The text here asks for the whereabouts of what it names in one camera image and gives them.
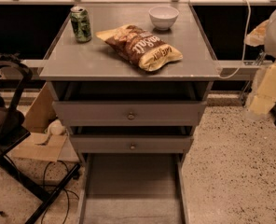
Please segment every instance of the speckled floor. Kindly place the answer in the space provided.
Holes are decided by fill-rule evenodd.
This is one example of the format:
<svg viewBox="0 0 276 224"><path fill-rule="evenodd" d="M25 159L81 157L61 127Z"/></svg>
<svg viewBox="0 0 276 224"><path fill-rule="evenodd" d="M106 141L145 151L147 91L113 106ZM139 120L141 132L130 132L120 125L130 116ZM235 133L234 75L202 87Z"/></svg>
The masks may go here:
<svg viewBox="0 0 276 224"><path fill-rule="evenodd" d="M276 224L276 126L271 114L250 121L236 95L210 95L195 142L183 165L190 224ZM18 168L42 183L45 161L13 159ZM79 194L78 180L66 189ZM46 183L55 184L65 174L60 162L52 163ZM65 223L75 223L77 197L70 197ZM0 217L2 223L24 223L40 204L33 194L0 168ZM62 192L49 208L43 223L63 223L67 198Z"/></svg>

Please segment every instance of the small bowl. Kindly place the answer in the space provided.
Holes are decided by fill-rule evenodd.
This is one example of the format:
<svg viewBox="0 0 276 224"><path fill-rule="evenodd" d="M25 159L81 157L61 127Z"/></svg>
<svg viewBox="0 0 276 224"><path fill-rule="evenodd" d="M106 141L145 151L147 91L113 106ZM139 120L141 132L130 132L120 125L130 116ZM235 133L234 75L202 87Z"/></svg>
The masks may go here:
<svg viewBox="0 0 276 224"><path fill-rule="evenodd" d="M174 7L157 6L150 8L148 13L153 25L158 30L165 31L174 25L179 11Z"/></svg>

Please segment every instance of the snack bag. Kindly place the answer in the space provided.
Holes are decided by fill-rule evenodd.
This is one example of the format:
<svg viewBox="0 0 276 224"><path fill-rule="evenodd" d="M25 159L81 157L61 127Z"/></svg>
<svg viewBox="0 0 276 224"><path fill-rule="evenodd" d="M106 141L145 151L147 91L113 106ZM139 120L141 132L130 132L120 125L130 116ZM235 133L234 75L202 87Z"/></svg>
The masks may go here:
<svg viewBox="0 0 276 224"><path fill-rule="evenodd" d="M101 31L96 35L110 45L119 56L148 72L156 71L168 62L183 58L182 53L176 48L134 25Z"/></svg>

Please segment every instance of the green soda can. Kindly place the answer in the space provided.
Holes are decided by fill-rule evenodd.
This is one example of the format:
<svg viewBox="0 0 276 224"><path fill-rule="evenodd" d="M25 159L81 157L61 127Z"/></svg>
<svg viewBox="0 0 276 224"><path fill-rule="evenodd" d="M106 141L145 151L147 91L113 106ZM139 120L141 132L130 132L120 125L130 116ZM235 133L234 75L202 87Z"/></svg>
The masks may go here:
<svg viewBox="0 0 276 224"><path fill-rule="evenodd" d="M72 7L70 18L76 41L81 43L90 41L91 30L88 11L83 7Z"/></svg>

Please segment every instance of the table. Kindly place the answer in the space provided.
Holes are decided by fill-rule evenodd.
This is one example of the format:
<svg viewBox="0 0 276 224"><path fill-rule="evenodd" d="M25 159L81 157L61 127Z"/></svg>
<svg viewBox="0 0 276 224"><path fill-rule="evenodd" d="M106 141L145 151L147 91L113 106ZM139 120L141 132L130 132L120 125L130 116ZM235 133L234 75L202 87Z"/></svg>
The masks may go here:
<svg viewBox="0 0 276 224"><path fill-rule="evenodd" d="M158 5L179 9L171 30L152 26L148 10ZM76 43L68 22L40 74L86 167L77 223L188 223L181 166L218 77L189 5L84 6L92 40ZM152 74L123 61L94 34L124 24L152 32L184 59Z"/></svg>

